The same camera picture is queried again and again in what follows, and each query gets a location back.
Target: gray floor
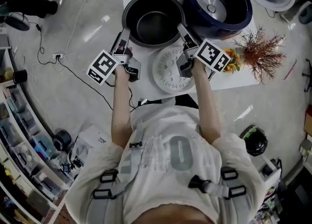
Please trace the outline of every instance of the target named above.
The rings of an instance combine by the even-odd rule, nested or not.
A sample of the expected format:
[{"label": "gray floor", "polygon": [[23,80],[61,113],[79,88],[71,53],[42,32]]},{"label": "gray floor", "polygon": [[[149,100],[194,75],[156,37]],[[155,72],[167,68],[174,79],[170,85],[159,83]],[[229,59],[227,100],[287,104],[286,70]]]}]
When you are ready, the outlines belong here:
[{"label": "gray floor", "polygon": [[[48,61],[58,50],[66,51],[76,16],[84,1],[62,0],[56,15],[46,19],[28,17],[29,21],[42,25],[45,53],[40,54],[41,61]],[[265,81],[266,85],[219,90],[214,95],[224,131],[240,134],[252,123],[263,128],[269,140],[266,154],[269,158],[282,159],[283,175],[286,175],[300,159],[298,148],[305,135],[303,126],[308,94],[303,92],[306,79],[301,73],[308,72],[305,59],[310,58],[312,53],[311,38],[308,27],[297,20],[287,25],[278,15],[271,19],[265,9],[254,2],[253,10],[256,24],[263,25],[268,35],[274,31],[286,34],[283,51],[287,53],[287,59],[277,70],[275,80]],[[99,90],[111,104],[113,89],[105,85],[97,86],[86,76],[86,70],[102,49],[110,49],[121,30],[122,11],[122,0],[88,0],[77,21],[67,55],[68,67]],[[31,95],[44,118],[46,111],[52,129],[64,128],[75,138],[81,126],[89,123],[110,133],[112,112],[102,97],[69,71],[56,72],[50,64],[43,67],[37,63],[40,36],[34,25],[28,32],[9,29],[9,35],[13,48],[18,46],[17,66],[34,74],[34,80],[29,77],[27,89],[41,102],[42,107]],[[296,66],[283,80],[295,59]]]}]

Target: forearm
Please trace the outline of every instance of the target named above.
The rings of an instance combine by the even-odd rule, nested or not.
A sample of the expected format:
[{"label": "forearm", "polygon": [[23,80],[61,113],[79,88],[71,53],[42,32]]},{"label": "forearm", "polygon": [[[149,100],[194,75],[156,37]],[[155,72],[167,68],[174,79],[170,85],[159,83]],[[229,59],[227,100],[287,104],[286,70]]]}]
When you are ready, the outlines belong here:
[{"label": "forearm", "polygon": [[194,74],[198,108],[199,108],[199,125],[205,140],[212,144],[220,137],[220,121],[218,111],[215,106],[213,92],[206,72]]},{"label": "forearm", "polygon": [[132,134],[129,99],[128,81],[125,82],[123,79],[116,78],[112,117],[112,141],[122,148],[125,148]]}]

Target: black pants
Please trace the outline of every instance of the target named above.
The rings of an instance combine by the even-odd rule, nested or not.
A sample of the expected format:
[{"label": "black pants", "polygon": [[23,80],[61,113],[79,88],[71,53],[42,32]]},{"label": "black pants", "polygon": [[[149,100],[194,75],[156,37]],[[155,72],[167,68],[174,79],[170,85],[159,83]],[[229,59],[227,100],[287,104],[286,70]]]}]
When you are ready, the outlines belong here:
[{"label": "black pants", "polygon": [[21,12],[26,15],[44,18],[47,14],[55,14],[58,3],[49,0],[0,0],[7,3],[9,12]]},{"label": "black pants", "polygon": [[[156,101],[147,101],[144,105],[147,104],[154,104],[154,103],[162,103],[161,100],[156,100]],[[185,106],[185,107],[190,107],[194,109],[198,109],[197,103],[191,98],[190,95],[182,95],[182,96],[176,96],[175,97],[175,104],[178,106]]]}]

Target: power plug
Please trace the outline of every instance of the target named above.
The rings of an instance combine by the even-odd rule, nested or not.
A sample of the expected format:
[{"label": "power plug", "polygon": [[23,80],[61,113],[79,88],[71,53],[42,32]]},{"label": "power plug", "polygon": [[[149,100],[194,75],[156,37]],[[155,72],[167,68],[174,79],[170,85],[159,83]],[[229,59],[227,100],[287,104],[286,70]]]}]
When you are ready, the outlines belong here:
[{"label": "power plug", "polygon": [[58,53],[58,54],[53,54],[52,55],[52,62],[63,62],[64,59],[64,54]]}]

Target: dried reddish plant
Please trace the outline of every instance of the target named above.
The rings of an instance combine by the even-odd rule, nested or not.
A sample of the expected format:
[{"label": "dried reddish plant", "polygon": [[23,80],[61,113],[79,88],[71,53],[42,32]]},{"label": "dried reddish plant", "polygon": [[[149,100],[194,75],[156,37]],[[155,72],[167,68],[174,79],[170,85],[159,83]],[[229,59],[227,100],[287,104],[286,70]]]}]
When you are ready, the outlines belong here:
[{"label": "dried reddish plant", "polygon": [[282,46],[285,36],[275,34],[271,39],[266,39],[262,27],[257,32],[247,31],[241,35],[241,41],[234,40],[234,44],[244,48],[244,63],[249,65],[254,78],[263,83],[265,76],[273,79],[275,69],[282,66],[286,56],[276,52],[275,48]]}]

